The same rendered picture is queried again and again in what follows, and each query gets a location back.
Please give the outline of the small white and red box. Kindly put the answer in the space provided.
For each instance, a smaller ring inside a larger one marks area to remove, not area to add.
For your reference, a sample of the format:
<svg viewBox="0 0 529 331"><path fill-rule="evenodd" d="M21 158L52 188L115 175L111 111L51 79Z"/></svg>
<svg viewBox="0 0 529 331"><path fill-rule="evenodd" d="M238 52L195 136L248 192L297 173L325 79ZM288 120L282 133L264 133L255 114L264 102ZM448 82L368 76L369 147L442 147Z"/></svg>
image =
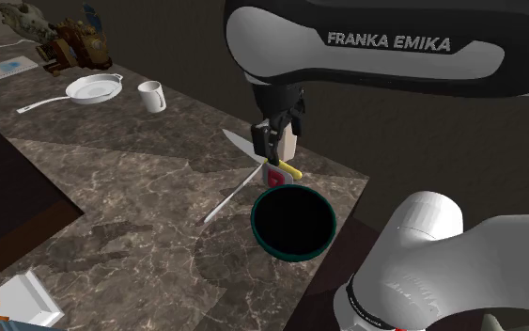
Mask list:
<svg viewBox="0 0 529 331"><path fill-rule="evenodd" d="M269 187L293 184L293 176L285 170L268 163L265 163L262 168L263 182Z"/></svg>

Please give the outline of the white square tray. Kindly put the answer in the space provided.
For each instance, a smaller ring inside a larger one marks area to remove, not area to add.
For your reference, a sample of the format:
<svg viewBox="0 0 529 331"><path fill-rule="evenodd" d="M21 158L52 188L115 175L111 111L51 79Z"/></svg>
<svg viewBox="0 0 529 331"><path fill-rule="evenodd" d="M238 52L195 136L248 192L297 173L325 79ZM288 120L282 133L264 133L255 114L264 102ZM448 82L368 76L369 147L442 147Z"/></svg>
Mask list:
<svg viewBox="0 0 529 331"><path fill-rule="evenodd" d="M0 286L0 315L13 321L53 327L64 312L36 274L28 270Z"/></svg>

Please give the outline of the white frying pan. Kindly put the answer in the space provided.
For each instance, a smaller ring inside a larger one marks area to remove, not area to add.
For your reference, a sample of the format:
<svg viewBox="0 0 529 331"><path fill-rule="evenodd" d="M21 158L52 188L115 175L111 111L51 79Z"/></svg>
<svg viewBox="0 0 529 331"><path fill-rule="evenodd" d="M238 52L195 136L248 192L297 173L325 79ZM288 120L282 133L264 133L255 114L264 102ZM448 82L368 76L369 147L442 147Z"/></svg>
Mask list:
<svg viewBox="0 0 529 331"><path fill-rule="evenodd" d="M95 104L113 99L122 88L123 76L118 73L100 73L84 76L70 83L65 90L64 97L55 97L35 102L16 110L18 114L25 113L49 102L71 100L76 104Z"/></svg>

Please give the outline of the yellow handled kitchen knife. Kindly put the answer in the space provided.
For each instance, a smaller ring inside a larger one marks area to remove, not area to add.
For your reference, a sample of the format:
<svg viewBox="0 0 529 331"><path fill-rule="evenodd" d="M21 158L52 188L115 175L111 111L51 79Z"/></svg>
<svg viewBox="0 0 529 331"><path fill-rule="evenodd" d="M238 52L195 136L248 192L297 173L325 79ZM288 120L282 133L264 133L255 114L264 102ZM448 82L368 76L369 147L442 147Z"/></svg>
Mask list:
<svg viewBox="0 0 529 331"><path fill-rule="evenodd" d="M250 156L255 161L261 164L267 162L266 158L259 156L255 153L252 142L249 142L247 139L226 129L223 129L223 133L229 139L230 142L232 142L238 149L240 149L246 155ZM278 167L289 173L294 180L300 180L303 177L303 173L300 170L285 163L284 161L280 161Z"/></svg>

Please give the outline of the white mug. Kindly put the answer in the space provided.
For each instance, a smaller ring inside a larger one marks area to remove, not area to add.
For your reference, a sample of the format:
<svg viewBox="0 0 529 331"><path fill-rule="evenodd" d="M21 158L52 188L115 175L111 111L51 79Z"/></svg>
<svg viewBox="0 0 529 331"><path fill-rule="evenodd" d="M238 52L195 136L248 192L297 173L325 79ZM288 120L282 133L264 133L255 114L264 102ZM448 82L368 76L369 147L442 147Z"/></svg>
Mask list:
<svg viewBox="0 0 529 331"><path fill-rule="evenodd" d="M158 81L146 81L137 87L144 106L149 113L160 113L166 108L162 84Z"/></svg>

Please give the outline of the white book with blue print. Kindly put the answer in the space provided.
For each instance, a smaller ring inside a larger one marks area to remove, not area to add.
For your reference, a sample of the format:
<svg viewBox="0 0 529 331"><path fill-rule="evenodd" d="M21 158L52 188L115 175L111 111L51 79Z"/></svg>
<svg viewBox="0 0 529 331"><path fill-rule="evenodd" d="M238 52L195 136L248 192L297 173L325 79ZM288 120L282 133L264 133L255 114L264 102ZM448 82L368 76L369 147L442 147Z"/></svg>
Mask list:
<svg viewBox="0 0 529 331"><path fill-rule="evenodd" d="M37 68L39 65L26 56L17 56L0 62L0 79Z"/></svg>

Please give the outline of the grey animal skull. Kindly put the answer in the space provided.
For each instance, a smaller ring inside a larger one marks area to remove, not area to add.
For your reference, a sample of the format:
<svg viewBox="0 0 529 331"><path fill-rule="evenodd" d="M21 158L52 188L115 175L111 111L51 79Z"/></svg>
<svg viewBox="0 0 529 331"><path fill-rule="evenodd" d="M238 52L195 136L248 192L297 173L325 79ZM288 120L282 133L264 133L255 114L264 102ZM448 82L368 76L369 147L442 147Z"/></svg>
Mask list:
<svg viewBox="0 0 529 331"><path fill-rule="evenodd" d="M21 4L0 3L0 12L3 17L2 23L25 39L45 44L58 37L54 26L34 5L25 2Z"/></svg>

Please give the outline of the dark green bowl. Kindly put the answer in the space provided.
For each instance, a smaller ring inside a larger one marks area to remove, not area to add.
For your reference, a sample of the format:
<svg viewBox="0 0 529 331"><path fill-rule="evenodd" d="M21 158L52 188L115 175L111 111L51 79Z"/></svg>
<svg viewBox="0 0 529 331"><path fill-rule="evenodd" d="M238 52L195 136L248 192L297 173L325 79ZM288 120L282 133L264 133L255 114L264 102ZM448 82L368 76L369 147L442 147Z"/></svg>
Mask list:
<svg viewBox="0 0 529 331"><path fill-rule="evenodd" d="M317 191L285 184L261 194L250 222L257 243L273 257L300 262L319 256L336 233L331 204Z"/></svg>

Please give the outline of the beige block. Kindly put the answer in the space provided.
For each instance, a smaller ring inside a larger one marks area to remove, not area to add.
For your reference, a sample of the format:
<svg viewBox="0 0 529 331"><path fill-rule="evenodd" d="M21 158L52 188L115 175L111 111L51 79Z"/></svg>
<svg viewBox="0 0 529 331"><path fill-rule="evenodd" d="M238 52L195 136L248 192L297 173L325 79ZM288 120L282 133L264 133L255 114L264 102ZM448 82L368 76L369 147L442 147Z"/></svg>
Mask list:
<svg viewBox="0 0 529 331"><path fill-rule="evenodd" d="M279 159L288 162L294 158L298 137L292 132L292 127L289 124L283 132L282 138L279 140L277 152Z"/></svg>

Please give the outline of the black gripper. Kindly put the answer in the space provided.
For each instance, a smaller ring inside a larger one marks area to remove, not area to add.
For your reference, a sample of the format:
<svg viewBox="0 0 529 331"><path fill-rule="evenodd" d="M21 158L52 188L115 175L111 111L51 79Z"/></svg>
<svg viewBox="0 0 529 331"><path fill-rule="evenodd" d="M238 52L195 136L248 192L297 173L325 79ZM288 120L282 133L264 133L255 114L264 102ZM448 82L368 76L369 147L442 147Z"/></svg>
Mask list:
<svg viewBox="0 0 529 331"><path fill-rule="evenodd" d="M266 158L273 165L279 164L277 153L277 135L272 133L268 121L274 114L290 109L291 130L296 136L303 132L303 116L305 104L303 99L304 89L300 85L257 85L252 84L255 101L262 113L259 124L251 126L252 142L256 155Z"/></svg>

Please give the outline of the brown ornate machine figure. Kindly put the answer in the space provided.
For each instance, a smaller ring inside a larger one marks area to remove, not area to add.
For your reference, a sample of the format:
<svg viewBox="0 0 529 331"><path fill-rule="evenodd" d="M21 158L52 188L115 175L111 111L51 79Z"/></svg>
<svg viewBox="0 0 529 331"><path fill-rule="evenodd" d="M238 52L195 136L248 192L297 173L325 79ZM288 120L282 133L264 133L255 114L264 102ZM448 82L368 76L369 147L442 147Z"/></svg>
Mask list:
<svg viewBox="0 0 529 331"><path fill-rule="evenodd" d="M54 77L72 67L91 70L108 70L113 61L109 56L105 40L90 24L65 19L52 25L56 36L49 42L36 47L39 56L47 62L43 67Z"/></svg>

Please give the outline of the long silver utensil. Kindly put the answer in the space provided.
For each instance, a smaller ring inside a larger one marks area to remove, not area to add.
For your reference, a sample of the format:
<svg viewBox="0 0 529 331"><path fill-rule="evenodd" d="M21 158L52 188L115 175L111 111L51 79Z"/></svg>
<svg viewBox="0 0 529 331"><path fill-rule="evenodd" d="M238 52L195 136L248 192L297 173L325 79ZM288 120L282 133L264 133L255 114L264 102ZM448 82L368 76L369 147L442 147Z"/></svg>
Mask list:
<svg viewBox="0 0 529 331"><path fill-rule="evenodd" d="M236 188L221 202L219 202L208 214L206 214L203 219L200 221L200 225L209 223L209 221L216 215L239 191L257 174L257 172L262 168L262 165L257 166L241 183L239 183Z"/></svg>

